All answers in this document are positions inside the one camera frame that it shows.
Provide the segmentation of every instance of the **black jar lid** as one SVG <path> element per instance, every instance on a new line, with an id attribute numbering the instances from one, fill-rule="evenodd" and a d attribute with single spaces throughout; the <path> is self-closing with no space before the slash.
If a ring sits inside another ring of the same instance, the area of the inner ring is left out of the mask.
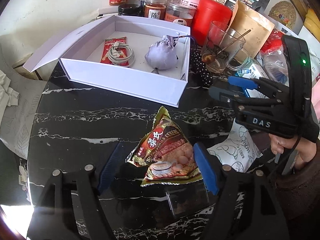
<path id="1" fill-rule="evenodd" d="M 140 5 L 124 4 L 118 6 L 118 13 L 121 14 L 138 14 L 140 13 Z"/>

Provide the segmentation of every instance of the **human hand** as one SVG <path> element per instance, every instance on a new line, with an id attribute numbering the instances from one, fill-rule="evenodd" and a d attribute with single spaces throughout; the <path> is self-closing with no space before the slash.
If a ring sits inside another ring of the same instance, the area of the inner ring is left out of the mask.
<path id="1" fill-rule="evenodd" d="M 282 154 L 284 148 L 291 149 L 297 141 L 297 136 L 291 139 L 284 139 L 279 136 L 269 134 L 271 139 L 271 151 L 273 154 Z M 301 170 L 308 162 L 310 162 L 316 155 L 317 146 L 315 143 L 310 142 L 305 138 L 301 138 L 296 150 L 298 155 L 296 156 L 296 163 L 294 167 L 297 170 Z"/>

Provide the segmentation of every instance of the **mug handle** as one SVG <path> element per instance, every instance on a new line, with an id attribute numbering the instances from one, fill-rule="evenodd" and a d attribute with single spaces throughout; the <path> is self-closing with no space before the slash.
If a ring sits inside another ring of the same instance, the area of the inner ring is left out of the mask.
<path id="1" fill-rule="evenodd" d="M 242 65 L 240 65 L 240 66 L 238 66 L 238 67 L 233 67 L 233 66 L 231 66 L 230 64 L 228 65 L 228 68 L 229 69 L 231 69 L 231 70 L 233 70 L 233 71 L 238 71 L 238 70 L 240 70 L 240 69 L 242 69 L 242 68 L 244 68 L 244 67 L 247 67 L 249 64 L 250 64 L 250 59 L 251 59 L 251 57 L 250 57 L 250 55 L 249 55 L 249 53 L 245 50 L 245 49 L 241 49 L 241 51 L 243 51 L 245 54 L 246 54 L 246 58 L 245 58 L 245 60 L 243 61 L 243 63 L 242 63 Z"/>

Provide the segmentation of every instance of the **marble table top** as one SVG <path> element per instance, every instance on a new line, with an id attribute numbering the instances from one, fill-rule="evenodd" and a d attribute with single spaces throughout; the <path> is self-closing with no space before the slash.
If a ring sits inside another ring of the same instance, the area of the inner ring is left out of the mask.
<path id="1" fill-rule="evenodd" d="M 232 72 L 215 76 L 226 80 Z M 73 172 L 86 164 L 99 165 L 118 141 L 128 154 L 151 130 L 161 104 L 100 88 L 70 82 L 58 63 L 42 94 L 33 123 L 28 153 L 28 175 L 32 203 L 37 200 L 54 169 Z M 233 122 L 232 109 L 212 99 L 190 70 L 189 81 L 179 108 L 165 106 L 172 119 L 194 144 L 207 147 L 224 141 Z M 215 198 L 198 196 L 191 183 L 190 198 L 182 217 L 174 217 L 168 204 L 165 185 L 141 187 L 146 168 L 121 163 L 110 189 L 100 203 L 117 238 L 120 239 L 198 239 L 212 213 Z M 77 193 L 72 193 L 78 231 L 88 236 Z"/>

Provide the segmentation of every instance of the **lavender satin bag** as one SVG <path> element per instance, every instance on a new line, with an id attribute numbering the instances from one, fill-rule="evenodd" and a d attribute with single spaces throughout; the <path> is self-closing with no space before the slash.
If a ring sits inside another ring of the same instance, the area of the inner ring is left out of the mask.
<path id="1" fill-rule="evenodd" d="M 178 57 L 172 36 L 166 35 L 157 41 L 144 56 L 148 64 L 159 70 L 167 70 L 176 66 Z"/>

